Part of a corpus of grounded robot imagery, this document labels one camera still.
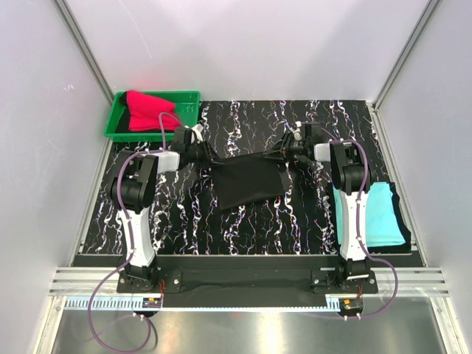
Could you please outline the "black t shirt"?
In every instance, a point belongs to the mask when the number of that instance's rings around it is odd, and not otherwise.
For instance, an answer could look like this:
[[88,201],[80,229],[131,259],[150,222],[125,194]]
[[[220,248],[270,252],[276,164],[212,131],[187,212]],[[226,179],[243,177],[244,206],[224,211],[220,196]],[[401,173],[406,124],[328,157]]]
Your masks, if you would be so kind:
[[281,197],[288,191],[280,162],[262,153],[222,159],[211,167],[211,176],[222,211]]

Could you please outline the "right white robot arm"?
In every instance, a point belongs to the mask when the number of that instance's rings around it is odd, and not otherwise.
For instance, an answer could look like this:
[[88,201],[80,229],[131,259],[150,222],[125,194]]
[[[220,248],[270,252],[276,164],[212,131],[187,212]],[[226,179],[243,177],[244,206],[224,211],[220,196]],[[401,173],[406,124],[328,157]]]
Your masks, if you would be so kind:
[[343,292],[354,291],[370,272],[366,228],[371,174],[360,143],[337,138],[316,123],[297,122],[263,155],[284,162],[330,164],[333,189],[341,200],[342,232],[333,283]]

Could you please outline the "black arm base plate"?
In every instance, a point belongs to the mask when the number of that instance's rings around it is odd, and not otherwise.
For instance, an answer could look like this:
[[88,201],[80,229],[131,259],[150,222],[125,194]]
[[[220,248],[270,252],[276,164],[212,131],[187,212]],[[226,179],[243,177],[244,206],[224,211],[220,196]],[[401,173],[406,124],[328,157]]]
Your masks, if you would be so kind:
[[147,268],[127,265],[117,291],[145,293],[164,288],[178,294],[202,287],[289,288],[316,294],[377,294],[368,260],[345,261],[336,255],[164,256]]

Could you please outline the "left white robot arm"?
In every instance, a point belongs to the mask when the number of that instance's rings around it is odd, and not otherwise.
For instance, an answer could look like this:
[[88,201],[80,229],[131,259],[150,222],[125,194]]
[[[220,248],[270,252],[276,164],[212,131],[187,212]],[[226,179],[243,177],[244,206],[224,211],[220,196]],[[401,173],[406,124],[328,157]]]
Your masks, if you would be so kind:
[[217,154],[203,138],[204,126],[178,127],[169,145],[157,150],[124,150],[108,185],[108,195],[122,221],[126,256],[119,266],[123,280],[144,292],[159,284],[156,251],[150,239],[149,211],[159,174],[182,170],[189,164],[203,167],[216,163]]

